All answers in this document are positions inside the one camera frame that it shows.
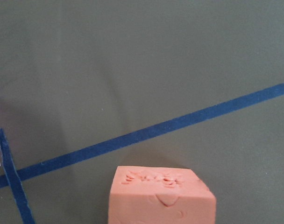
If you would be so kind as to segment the orange foam cube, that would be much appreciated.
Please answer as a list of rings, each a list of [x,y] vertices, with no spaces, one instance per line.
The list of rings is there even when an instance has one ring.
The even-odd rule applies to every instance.
[[[214,224],[216,197],[190,169],[118,166],[110,224]]]

